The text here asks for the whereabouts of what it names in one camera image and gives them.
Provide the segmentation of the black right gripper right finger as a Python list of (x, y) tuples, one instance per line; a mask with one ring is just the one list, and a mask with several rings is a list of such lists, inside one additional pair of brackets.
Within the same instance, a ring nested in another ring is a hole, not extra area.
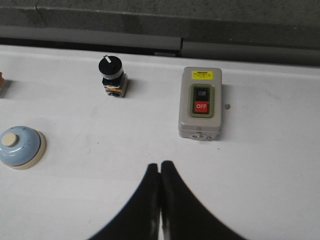
[(195, 197), (174, 163), (161, 164), (161, 211), (165, 240), (243, 240)]

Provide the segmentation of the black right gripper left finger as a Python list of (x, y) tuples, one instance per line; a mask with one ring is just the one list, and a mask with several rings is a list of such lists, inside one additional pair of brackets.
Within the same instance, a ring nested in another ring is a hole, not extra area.
[(92, 240), (157, 240), (160, 224), (160, 174), (151, 163), (124, 207)]

